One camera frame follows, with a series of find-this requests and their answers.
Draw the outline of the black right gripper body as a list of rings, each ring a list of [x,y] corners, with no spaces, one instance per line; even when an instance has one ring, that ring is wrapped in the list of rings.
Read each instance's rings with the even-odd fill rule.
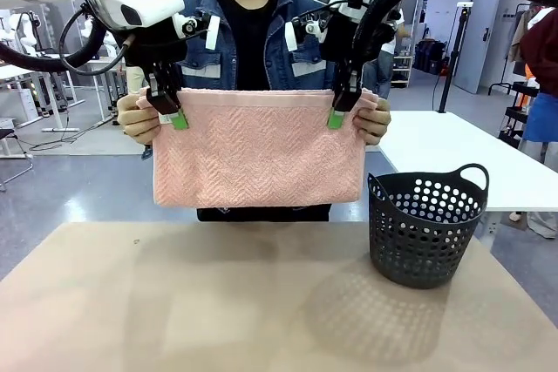
[[[329,15],[328,19],[325,39],[320,44],[323,59],[341,63],[353,58],[364,64],[378,56],[380,35],[377,30],[363,32],[357,40],[357,46],[354,46],[358,23],[337,13]]]

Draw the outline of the person's left hand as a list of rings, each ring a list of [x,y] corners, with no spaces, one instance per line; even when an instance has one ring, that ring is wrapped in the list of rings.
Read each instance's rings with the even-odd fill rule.
[[[390,123],[390,105],[384,98],[378,100],[374,109],[360,108],[353,119],[353,125],[366,145],[378,145]]]

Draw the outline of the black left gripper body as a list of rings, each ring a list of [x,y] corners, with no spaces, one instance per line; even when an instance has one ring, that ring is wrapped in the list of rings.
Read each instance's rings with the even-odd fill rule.
[[[187,44],[177,34],[172,18],[167,18],[150,27],[139,27],[123,33],[126,40],[134,40],[125,53],[130,66],[146,67],[153,63],[176,63],[187,55]]]

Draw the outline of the person's right hand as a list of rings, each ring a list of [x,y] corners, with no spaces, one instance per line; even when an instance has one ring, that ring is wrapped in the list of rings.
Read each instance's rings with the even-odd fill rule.
[[[126,95],[117,102],[118,122],[124,133],[141,145],[151,145],[160,132],[159,114],[153,108],[140,109],[138,94]]]

